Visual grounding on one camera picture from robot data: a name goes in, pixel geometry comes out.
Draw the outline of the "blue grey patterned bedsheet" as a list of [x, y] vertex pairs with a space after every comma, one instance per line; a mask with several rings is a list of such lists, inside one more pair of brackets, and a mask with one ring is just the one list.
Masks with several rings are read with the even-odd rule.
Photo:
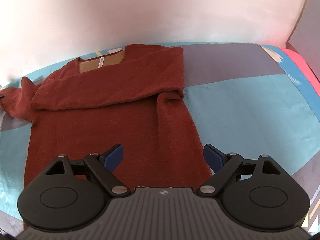
[[[126, 47], [78, 57], [80, 69], [120, 60]], [[59, 154], [25, 184], [32, 124], [1, 107], [1, 239], [319, 239], [319, 96], [310, 82], [278, 47], [179, 47], [184, 104], [202, 147], [227, 163], [216, 174], [208, 166], [197, 188], [131, 189], [99, 153]], [[68, 62], [26, 77], [39, 85]]]

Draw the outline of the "pink red pillow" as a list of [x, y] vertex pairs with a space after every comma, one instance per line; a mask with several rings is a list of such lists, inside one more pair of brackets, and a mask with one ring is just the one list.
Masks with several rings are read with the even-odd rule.
[[296, 66], [300, 69], [303, 75], [310, 82], [315, 92], [318, 94], [318, 96], [320, 96], [319, 79], [314, 74], [313, 70], [310, 68], [310, 66], [307, 64], [304, 58], [297, 52], [292, 51], [291, 49], [280, 48], [280, 50], [282, 50], [296, 64]]

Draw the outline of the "dark red knit sweater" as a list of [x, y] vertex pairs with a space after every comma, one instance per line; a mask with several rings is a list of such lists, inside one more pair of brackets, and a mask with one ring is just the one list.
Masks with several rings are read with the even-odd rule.
[[35, 85], [3, 90], [1, 107], [32, 124], [24, 182], [57, 155], [81, 159], [121, 144], [114, 175], [126, 186], [197, 188], [210, 178], [203, 147], [183, 101], [181, 47], [133, 44], [107, 66], [68, 62]]

